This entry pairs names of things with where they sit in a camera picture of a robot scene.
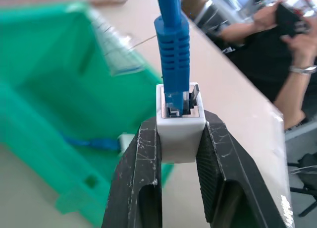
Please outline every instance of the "table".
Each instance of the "table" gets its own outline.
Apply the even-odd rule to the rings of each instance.
[[[129,0],[122,7],[100,10],[120,32],[135,38],[135,50],[160,72],[159,49],[153,25],[154,19],[159,15],[156,0]],[[254,158],[280,213],[283,214],[281,199],[290,201],[290,192],[283,129],[278,122],[278,116],[273,117],[278,112],[193,24],[191,81],[199,83],[205,110],[217,114],[226,123],[230,133]],[[2,150],[4,148],[0,148],[0,159],[12,157]],[[28,214],[30,218],[15,219],[16,226],[13,227],[23,225],[26,228],[40,228],[43,227],[42,224],[47,228],[91,227],[78,214],[58,214],[49,199],[42,194],[45,192],[49,197],[54,197],[52,189],[43,181],[34,182],[34,173],[22,166],[18,159],[11,159],[11,163],[13,165],[8,165],[9,169],[2,169],[0,173],[0,180],[3,178],[9,181],[6,185],[8,193],[1,194],[0,201],[6,199],[8,202],[8,199],[11,199],[9,204],[25,204],[20,204],[20,210],[15,210],[13,206],[1,207],[1,224],[6,224],[12,218],[10,213],[14,211],[15,217],[25,217]],[[18,171],[12,170],[12,166],[17,167]],[[18,199],[22,193],[28,194],[23,202]],[[35,218],[39,211],[42,211],[40,221]],[[175,166],[175,171],[163,190],[163,226],[210,227],[205,220],[195,163]]]

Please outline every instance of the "green plastic bin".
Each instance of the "green plastic bin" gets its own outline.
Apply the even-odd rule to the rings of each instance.
[[[60,194],[62,213],[100,226],[119,155],[72,147],[135,133],[156,111],[161,79],[149,66],[111,76],[83,3],[1,9],[0,142]],[[162,166],[167,180],[173,165]]]

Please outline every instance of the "black shirt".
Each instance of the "black shirt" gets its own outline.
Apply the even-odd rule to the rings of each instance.
[[[228,57],[271,102],[275,101],[292,64],[292,53],[281,41],[277,27],[247,37],[245,45]],[[317,73],[312,74],[303,111],[307,117],[317,113]]]

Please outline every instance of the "floor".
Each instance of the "floor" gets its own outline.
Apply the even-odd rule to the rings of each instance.
[[[287,161],[297,162],[306,153],[317,152],[317,130],[311,131],[303,136],[287,141]],[[292,187],[302,188],[302,182],[296,175],[290,175],[290,185]],[[315,200],[312,196],[292,193],[292,203],[294,210],[296,228],[313,228],[317,221],[317,209],[313,210],[306,217],[300,218],[298,214],[310,206]]]

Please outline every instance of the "blue ethernet cable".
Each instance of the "blue ethernet cable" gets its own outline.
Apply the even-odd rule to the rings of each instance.
[[[166,107],[176,116],[189,112],[189,23],[180,0],[158,0],[154,21],[160,52]]]

